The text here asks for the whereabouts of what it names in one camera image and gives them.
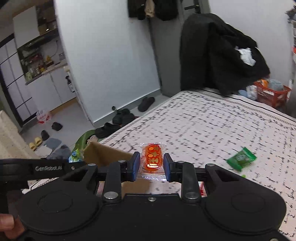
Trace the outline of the person's left hand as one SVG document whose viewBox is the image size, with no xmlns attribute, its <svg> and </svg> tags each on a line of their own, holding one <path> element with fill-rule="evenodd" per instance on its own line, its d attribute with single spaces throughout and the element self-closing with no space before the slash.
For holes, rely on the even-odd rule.
<svg viewBox="0 0 296 241">
<path fill-rule="evenodd" d="M 1 240 L 15 240 L 25 232 L 19 218 L 14 219 L 11 214 L 0 215 Z"/>
</svg>

